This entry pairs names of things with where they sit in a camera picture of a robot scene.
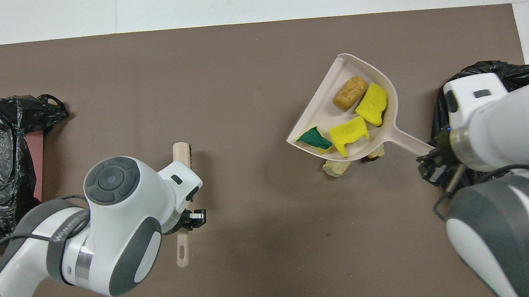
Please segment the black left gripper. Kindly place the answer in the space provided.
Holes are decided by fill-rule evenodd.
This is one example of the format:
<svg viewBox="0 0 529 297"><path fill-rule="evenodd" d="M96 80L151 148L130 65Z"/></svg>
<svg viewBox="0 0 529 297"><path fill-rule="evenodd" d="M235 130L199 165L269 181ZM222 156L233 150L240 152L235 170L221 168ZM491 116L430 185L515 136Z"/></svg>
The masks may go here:
<svg viewBox="0 0 529 297"><path fill-rule="evenodd" d="M196 211L185 211L181 213L179 221L176 223L176 232L181 229L187 231L193 231L207 222L207 212L206 210L196 210Z"/></svg>

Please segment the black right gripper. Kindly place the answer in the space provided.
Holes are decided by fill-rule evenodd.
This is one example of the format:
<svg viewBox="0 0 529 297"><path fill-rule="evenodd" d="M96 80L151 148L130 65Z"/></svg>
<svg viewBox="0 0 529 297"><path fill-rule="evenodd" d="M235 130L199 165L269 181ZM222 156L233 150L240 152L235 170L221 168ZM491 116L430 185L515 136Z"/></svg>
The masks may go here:
<svg viewBox="0 0 529 297"><path fill-rule="evenodd" d="M418 172L422 179L432 185L442 183L442 175L455 171L459 166L459 160L453 151L450 132L451 126L442 127L436 138L436 147L424 156L417 157Z"/></svg>

